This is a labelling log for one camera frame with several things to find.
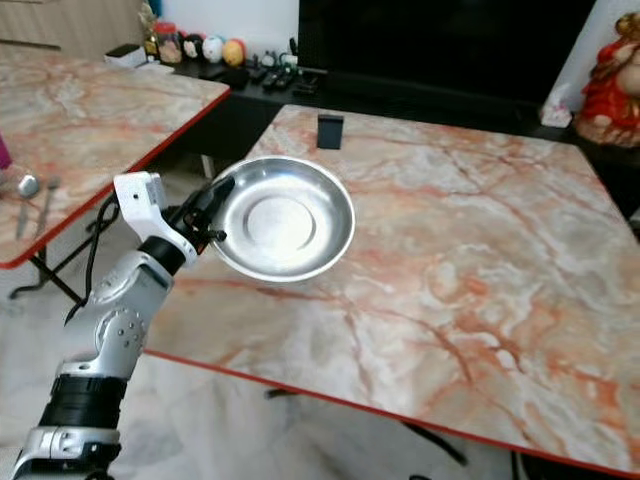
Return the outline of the white box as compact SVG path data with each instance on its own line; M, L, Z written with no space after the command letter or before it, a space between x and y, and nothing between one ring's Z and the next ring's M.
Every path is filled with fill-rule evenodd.
M114 67L136 69L148 63L148 54L141 45L123 44L105 52L102 59Z

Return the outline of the black remote control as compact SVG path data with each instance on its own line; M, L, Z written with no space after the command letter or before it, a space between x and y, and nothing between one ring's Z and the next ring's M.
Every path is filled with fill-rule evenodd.
M262 81L262 90L264 91L280 91L287 90L289 84L294 78L294 69L292 67L278 67L270 70L268 76Z

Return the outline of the red and gold statue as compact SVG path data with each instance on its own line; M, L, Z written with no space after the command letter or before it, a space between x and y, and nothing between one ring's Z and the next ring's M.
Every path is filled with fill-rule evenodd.
M573 129L595 145L640 147L640 12L614 23L618 38L596 55L582 88L582 108Z

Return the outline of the orange round figurine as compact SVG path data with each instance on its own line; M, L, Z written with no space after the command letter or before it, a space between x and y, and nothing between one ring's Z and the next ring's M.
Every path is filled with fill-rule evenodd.
M246 64L247 49L241 38L229 38L221 49L221 60L230 68L242 68Z

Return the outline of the black round figurine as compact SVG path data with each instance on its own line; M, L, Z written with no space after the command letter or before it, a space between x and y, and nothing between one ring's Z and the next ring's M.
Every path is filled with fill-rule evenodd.
M180 40L180 49L186 61L204 60L204 41L206 36L202 33L187 33Z

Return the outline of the black television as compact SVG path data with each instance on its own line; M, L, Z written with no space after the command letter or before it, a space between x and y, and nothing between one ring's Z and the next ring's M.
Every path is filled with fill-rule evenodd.
M596 0L300 0L302 67L541 102Z

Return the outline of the jar with red lid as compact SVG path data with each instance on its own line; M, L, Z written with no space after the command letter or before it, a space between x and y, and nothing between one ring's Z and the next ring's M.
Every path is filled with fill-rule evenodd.
M152 27L157 59L163 64L179 64L184 59L182 51L182 35L174 23L159 20Z

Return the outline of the white round figurine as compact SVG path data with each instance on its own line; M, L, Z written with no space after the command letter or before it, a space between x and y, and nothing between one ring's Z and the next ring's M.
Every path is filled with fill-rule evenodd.
M219 35L207 36L202 44L202 56L209 64L218 65L223 63L224 47L227 44L224 37Z

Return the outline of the large marble-pattern folding table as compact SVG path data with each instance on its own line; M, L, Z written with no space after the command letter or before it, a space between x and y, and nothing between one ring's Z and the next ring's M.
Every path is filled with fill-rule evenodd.
M252 147L315 161L355 201L324 274L271 285L214 252L151 355L640 480L640 241L579 148L288 105Z

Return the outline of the round steel plate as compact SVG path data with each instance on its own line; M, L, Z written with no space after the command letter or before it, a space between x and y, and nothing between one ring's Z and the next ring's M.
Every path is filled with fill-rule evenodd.
M215 207L221 261L269 283L306 282L333 268L356 233L356 209L338 175L284 155L248 157L216 175L230 191Z

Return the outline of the wooden cabinet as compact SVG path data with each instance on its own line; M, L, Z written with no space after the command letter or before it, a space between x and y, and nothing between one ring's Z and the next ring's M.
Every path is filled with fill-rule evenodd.
M0 40L100 60L140 44L145 0L0 0Z

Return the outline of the steel fork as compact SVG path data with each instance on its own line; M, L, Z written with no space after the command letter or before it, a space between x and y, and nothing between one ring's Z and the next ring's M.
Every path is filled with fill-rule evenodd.
M49 212L52 206L52 198L54 198L56 189L61 186L61 178L59 175L51 175L47 178L44 195L44 205L42 205L40 214L37 218L36 237L40 237L49 221Z

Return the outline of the steel spoon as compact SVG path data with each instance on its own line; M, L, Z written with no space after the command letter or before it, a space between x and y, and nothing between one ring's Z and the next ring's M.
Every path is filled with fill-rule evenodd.
M26 224L29 218L29 201L38 195L41 191L40 178L36 175L24 174L17 184L17 193L19 196L19 211L17 220L15 220L15 239L19 241L26 233Z

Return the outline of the small black block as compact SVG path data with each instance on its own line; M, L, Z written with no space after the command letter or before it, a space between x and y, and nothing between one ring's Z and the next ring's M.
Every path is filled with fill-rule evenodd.
M317 114L316 146L321 150L340 150L343 141L344 122L342 115Z

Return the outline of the marble-pattern table with cutlery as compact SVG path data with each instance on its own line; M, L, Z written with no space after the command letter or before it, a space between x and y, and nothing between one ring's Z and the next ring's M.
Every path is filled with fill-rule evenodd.
M115 175L151 163L230 92L216 81L1 45L0 133L12 165L0 172L0 271L27 264L113 192ZM24 174L40 178L41 191L29 201L26 233L15 239ZM49 177L61 186L36 237Z

